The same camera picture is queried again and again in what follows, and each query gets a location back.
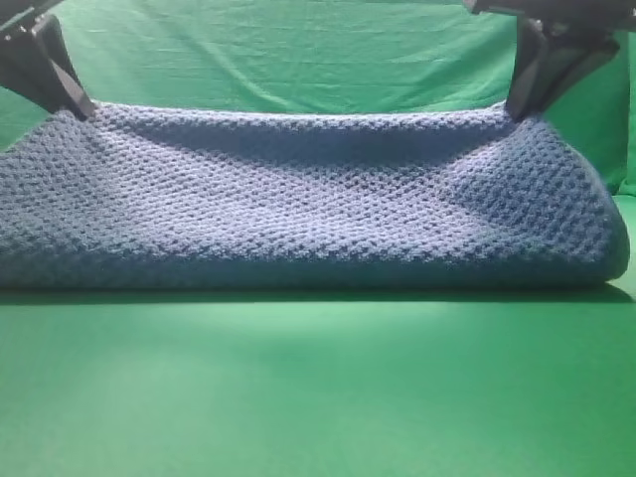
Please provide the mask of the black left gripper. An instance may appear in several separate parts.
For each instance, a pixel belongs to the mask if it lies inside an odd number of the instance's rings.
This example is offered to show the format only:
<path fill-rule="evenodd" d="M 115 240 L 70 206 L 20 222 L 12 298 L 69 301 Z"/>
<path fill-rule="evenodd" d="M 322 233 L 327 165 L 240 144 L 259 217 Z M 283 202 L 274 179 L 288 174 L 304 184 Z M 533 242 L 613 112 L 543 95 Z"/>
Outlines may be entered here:
<path fill-rule="evenodd" d="M 1 0 L 1 85 L 48 112 L 89 119 L 94 103 L 71 61 L 61 23 L 63 0 Z"/>

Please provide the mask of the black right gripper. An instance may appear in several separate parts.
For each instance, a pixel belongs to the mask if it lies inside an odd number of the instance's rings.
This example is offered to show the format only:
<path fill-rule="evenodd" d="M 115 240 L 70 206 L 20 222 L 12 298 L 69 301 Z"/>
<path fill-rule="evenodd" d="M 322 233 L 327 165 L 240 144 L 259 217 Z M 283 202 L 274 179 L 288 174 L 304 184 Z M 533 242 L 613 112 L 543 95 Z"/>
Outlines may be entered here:
<path fill-rule="evenodd" d="M 547 111 L 620 49 L 611 36 L 547 38 L 541 21 L 635 32 L 634 1 L 467 0 L 463 4 L 471 14 L 526 17 L 517 19 L 515 64 L 505 104 L 515 121 Z"/>

